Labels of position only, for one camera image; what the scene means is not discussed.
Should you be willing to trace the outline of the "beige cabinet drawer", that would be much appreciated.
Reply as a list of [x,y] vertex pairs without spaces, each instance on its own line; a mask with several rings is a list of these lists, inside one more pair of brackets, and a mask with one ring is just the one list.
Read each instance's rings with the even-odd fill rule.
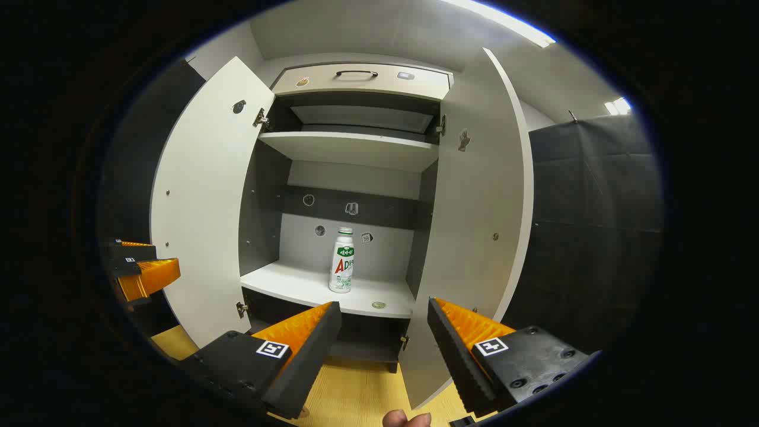
[[[341,70],[370,70],[374,79],[354,75],[336,78]],[[350,92],[403,95],[440,101],[452,86],[452,75],[442,71],[391,64],[336,63],[287,68],[272,86],[276,95]]]

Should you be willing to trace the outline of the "white bottle with green label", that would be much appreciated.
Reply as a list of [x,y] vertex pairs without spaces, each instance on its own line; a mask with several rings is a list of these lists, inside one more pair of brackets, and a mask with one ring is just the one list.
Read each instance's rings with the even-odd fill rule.
[[352,290],[353,262],[355,262],[352,228],[339,228],[331,256],[333,257],[331,258],[329,289],[337,294],[347,294]]

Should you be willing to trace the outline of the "white and grey cabinet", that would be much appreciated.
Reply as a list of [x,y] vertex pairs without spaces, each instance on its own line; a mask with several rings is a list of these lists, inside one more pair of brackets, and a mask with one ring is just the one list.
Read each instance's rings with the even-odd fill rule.
[[[406,347],[428,250],[445,132],[440,101],[350,92],[276,95],[250,160],[240,272],[251,329],[337,301],[331,356],[391,373]],[[353,229],[352,289],[329,289],[340,227]]]

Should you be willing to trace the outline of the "long ceiling light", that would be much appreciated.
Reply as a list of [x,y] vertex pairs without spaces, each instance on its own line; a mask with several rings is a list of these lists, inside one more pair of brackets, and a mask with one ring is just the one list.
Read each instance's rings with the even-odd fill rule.
[[524,21],[521,21],[517,17],[513,17],[499,9],[490,7],[474,0],[440,0],[441,2],[455,5],[455,7],[462,8],[469,12],[475,13],[480,17],[487,19],[488,21],[499,24],[500,26],[507,28],[508,30],[517,33],[521,37],[530,41],[536,46],[544,49],[548,46],[556,44],[557,41],[552,36],[531,26]]

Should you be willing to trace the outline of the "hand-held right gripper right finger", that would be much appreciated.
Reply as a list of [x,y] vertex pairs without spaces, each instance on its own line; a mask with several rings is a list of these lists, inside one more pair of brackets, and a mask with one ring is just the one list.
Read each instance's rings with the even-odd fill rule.
[[442,298],[428,303],[429,329],[464,408],[477,417],[550,389],[589,358],[542,327],[515,330]]

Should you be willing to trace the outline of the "white cabinet door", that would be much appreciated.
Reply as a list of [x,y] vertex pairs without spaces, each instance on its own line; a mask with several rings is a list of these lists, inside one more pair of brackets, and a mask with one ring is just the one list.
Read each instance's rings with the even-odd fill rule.
[[438,175],[419,290],[400,368],[412,410],[452,379],[428,326],[429,298],[500,321],[528,249],[534,168],[528,125],[512,82],[480,49],[441,104]]
[[178,259],[181,276],[164,292],[198,347],[244,332],[239,221],[244,182],[274,94],[233,57],[193,95],[173,125],[155,170],[150,238],[160,259]]

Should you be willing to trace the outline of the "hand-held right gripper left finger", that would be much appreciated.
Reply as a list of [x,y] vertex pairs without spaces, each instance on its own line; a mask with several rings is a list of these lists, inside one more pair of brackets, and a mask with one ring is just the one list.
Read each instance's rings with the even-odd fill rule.
[[222,333],[178,367],[236,408],[298,419],[341,326],[339,303],[327,302],[257,333]]

